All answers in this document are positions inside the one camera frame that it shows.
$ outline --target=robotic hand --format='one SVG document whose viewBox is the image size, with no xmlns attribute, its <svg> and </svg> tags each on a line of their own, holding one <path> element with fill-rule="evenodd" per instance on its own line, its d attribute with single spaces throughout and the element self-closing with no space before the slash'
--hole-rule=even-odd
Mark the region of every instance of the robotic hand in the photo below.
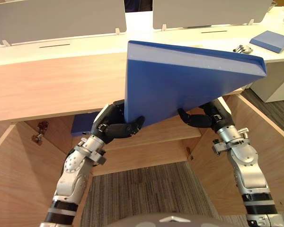
<svg viewBox="0 0 284 227">
<path fill-rule="evenodd" d="M 105 163 L 103 146 L 113 139 L 131 137 L 141 129 L 143 123 L 143 116 L 131 123 L 125 122 L 124 100 L 102 109 L 94 120 L 90 137 L 82 138 L 67 155 L 52 205 L 40 227 L 72 225 L 94 163 Z"/>
<path fill-rule="evenodd" d="M 213 141 L 213 149 L 217 155 L 226 151 L 234 167 L 235 181 L 247 210 L 248 225 L 251 227 L 284 227 L 282 216 L 276 211 L 267 182 L 258 166 L 257 152 L 250 145 L 248 129 L 237 130 L 235 128 L 231 111 L 222 97 L 202 105 L 201 108 L 206 115 L 189 115 L 183 109 L 178 109 L 178 113 L 188 125 L 212 128 L 221 138 L 221 141 Z M 45 222 L 40 227 L 70 227 L 72 225 L 94 163 L 104 164 L 105 162 L 103 146 L 113 139 L 127 138 L 136 134 L 143 123 L 144 117 L 142 116 L 131 123 L 125 122 L 123 100 L 106 105 L 102 109 L 93 123 L 91 136 L 88 139 L 82 138 L 81 142 L 66 157 L 52 205 Z M 163 224 L 161 221 L 158 221 L 158 226 Z M 130 220 L 130 226 L 134 222 L 138 224 L 141 221 Z M 121 221 L 119 226 L 125 226 L 124 222 Z"/>
<path fill-rule="evenodd" d="M 237 130 L 231 111 L 222 97 L 200 106 L 206 115 L 178 113 L 184 123 L 198 128 L 212 128 L 222 141 L 214 140 L 217 155 L 226 151 L 234 168 L 234 178 L 247 211 L 250 227 L 284 227 L 277 213 L 266 179 L 258 166 L 257 151 L 250 145 L 248 129 Z"/>
</svg>

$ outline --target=desk surface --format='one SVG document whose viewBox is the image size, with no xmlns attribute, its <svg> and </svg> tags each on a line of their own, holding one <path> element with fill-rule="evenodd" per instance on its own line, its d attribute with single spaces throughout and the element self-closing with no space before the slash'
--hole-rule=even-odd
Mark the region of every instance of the desk surface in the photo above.
<svg viewBox="0 0 284 227">
<path fill-rule="evenodd" d="M 125 34 L 0 46 L 0 121 L 86 113 L 124 98 L 128 40 L 232 51 L 266 30 L 284 34 L 284 23 L 265 22 L 268 14 L 263 23 L 251 26 L 161 32 L 153 31 L 151 12 L 129 13 Z M 281 17 L 278 9 L 270 14 Z M 250 46 L 266 62 L 284 61 L 284 51 Z"/>
</svg>

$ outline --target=cabinet door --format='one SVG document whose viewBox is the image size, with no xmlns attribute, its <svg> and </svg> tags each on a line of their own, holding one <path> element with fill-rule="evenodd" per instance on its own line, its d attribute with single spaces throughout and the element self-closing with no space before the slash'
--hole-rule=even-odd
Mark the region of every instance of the cabinet door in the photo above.
<svg viewBox="0 0 284 227">
<path fill-rule="evenodd" d="M 0 227 L 36 227 L 44 220 L 60 177 L 65 154 L 24 122 L 0 138 Z"/>
<path fill-rule="evenodd" d="M 237 129 L 248 127 L 251 145 L 259 154 L 259 166 L 277 209 L 284 211 L 284 132 L 241 95 L 230 96 L 226 102 Z M 213 153 L 212 140 L 217 138 L 207 129 L 196 146 L 185 142 L 193 151 L 191 167 L 220 215 L 244 214 L 245 208 L 226 154 L 217 157 Z"/>
</svg>

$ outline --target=wooden shelf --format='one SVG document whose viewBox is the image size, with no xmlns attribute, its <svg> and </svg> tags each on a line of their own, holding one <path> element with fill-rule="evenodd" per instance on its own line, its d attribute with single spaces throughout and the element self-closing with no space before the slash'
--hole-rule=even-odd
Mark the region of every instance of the wooden shelf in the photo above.
<svg viewBox="0 0 284 227">
<path fill-rule="evenodd" d="M 107 161 L 103 166 L 92 169 L 93 176 L 187 160 L 180 140 L 110 150 L 105 157 Z"/>
<path fill-rule="evenodd" d="M 105 150 L 135 147 L 153 143 L 182 140 L 200 137 L 199 129 L 190 127 L 182 122 L 179 116 L 142 128 L 140 132 L 126 139 L 115 139 L 107 144 Z M 72 145 L 76 146 L 82 136 L 74 137 Z"/>
</svg>

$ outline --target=white divider panel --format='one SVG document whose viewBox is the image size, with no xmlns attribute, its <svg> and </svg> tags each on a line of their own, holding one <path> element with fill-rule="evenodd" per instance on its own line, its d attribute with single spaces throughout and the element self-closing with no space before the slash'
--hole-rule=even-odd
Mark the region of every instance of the white divider panel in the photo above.
<svg viewBox="0 0 284 227">
<path fill-rule="evenodd" d="M 0 44 L 126 31 L 123 0 L 20 0 L 0 4 Z"/>
<path fill-rule="evenodd" d="M 271 0 L 153 0 L 153 28 L 261 22 Z"/>
</svg>

